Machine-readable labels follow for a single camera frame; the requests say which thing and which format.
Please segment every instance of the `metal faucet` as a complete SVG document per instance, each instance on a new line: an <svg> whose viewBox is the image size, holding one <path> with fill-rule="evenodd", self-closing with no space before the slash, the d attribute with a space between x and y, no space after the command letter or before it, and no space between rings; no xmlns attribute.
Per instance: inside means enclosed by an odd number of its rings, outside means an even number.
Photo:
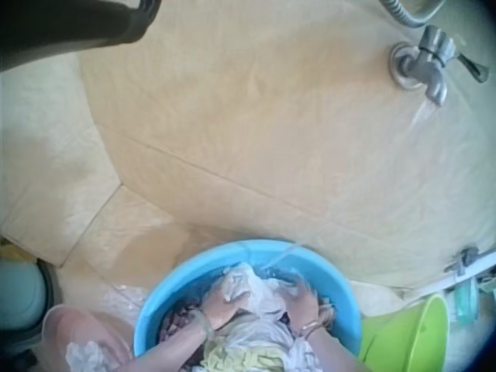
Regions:
<svg viewBox="0 0 496 372"><path fill-rule="evenodd" d="M425 96L442 106L448 92L442 69L455 58L479 83L489 78L487 67L469 60L456 50L453 39L431 25L425 28L418 47L409 43L399 43L393 47L389 56L389 71L394 81L404 89L412 90L426 85Z"/></svg>

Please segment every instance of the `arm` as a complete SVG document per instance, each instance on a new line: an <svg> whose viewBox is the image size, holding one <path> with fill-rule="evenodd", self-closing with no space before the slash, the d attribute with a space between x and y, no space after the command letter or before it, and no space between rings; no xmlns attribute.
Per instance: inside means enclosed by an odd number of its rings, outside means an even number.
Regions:
<svg viewBox="0 0 496 372"><path fill-rule="evenodd" d="M206 336L202 321L195 318L167 341L119 367L116 372L177 372L205 341Z"/></svg>
<svg viewBox="0 0 496 372"><path fill-rule="evenodd" d="M324 329L316 329L307 338L324 372L366 372L365 367L352 353Z"/></svg>
<svg viewBox="0 0 496 372"><path fill-rule="evenodd" d="M294 330L298 331L303 329L305 325L319 320L317 298L306 288L301 280L298 281L297 296L292 296L285 289L282 289L281 295L286 303L289 321ZM307 341L318 357L324 372L368 371L365 365L322 327L309 333Z"/></svg>
<svg viewBox="0 0 496 372"><path fill-rule="evenodd" d="M143 356L116 369L116 372L177 372L188 358L200 347L207 336L206 329L219 329L246 304L250 293L227 302L219 286L207 296L201 311L203 319L194 318L171 338L155 346Z"/></svg>

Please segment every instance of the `white cloth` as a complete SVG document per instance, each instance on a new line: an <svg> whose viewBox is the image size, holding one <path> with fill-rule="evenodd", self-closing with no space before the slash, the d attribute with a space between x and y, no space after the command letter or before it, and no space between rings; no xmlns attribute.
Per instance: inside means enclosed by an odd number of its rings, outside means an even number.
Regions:
<svg viewBox="0 0 496 372"><path fill-rule="evenodd" d="M209 342L221 344L227 353L234 349L275 348L281 351L286 372L322 372L310 344L301 337L295 339L288 327L279 321L286 308L276 290L281 285L287 286L287 283L273 278L263 280L255 275L247 263L234 267L220 280L227 301L246 291L250 292L250 301L243 309L252 314L234 319ZM206 369L195 367L193 372L206 372Z"/></svg>
<svg viewBox="0 0 496 372"><path fill-rule="evenodd" d="M69 343L65 360L71 372L110 372L119 367L119 363L107 349L100 347L95 341L89 341L84 346Z"/></svg>
<svg viewBox="0 0 496 372"><path fill-rule="evenodd" d="M250 299L243 310L251 312L262 319L279 320L286 312L286 305L277 289L287 283L275 278L262 279L255 275L248 263L234 267L220 279L222 293L226 301L231 301L244 292L250 293Z"/></svg>

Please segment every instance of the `laundry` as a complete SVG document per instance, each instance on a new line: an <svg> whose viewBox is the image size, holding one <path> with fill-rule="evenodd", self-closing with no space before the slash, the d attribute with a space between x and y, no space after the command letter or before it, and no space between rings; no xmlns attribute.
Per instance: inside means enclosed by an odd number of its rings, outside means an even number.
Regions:
<svg viewBox="0 0 496 372"><path fill-rule="evenodd" d="M293 295L297 288L276 278L258 277L248 263L229 268L213 287L220 286L226 301L245 292L249 301L243 312L217 330L181 370L193 372L320 372L319 360L310 344L288 326L286 304L279 293L284 287ZM179 301L160 331L164 341L189 323L188 313L200 307L199 300ZM319 318L332 320L333 308L324 301Z"/></svg>
<svg viewBox="0 0 496 372"><path fill-rule="evenodd" d="M71 372L111 372L120 365L105 347L95 341L84 346L69 343L65 360Z"/></svg>
<svg viewBox="0 0 496 372"><path fill-rule="evenodd" d="M312 371L317 357L303 338L294 338L282 322L241 315L205 344L202 367L194 372Z"/></svg>
<svg viewBox="0 0 496 372"><path fill-rule="evenodd" d="M248 263L242 263L226 273L221 281L222 293L226 301L237 298L244 292L250 293L250 299L242 309L258 315L262 319L281 319L286 312L283 298L277 293L280 286L290 291L296 288L275 278L262 279L255 275Z"/></svg>

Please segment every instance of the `silver bracelet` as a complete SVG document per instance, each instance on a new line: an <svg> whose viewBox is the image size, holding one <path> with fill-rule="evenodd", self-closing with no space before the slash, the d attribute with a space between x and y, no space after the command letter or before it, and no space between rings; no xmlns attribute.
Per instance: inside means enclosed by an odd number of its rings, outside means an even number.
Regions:
<svg viewBox="0 0 496 372"><path fill-rule="evenodd" d="M308 338L313 333L313 331L315 331L316 329L319 329L319 328L324 328L324 325L322 323L319 323L319 324L316 324L312 329L310 329L304 337L305 341L308 341Z"/></svg>
<svg viewBox="0 0 496 372"><path fill-rule="evenodd" d="M207 339L211 339L214 336L214 330L208 319L205 317L205 314L203 314L201 311L197 309L191 310L190 314L192 314L195 318L200 320L201 326L205 331L205 335L207 336Z"/></svg>
<svg viewBox="0 0 496 372"><path fill-rule="evenodd" d="M321 326L322 325L322 322L319 321L319 320L312 320L311 322L308 322L307 324L305 324L304 326L302 326L300 328L300 330L297 332L298 334L298 337L302 337L303 334L305 333L305 331L309 330L309 329L313 329L314 327L316 326Z"/></svg>

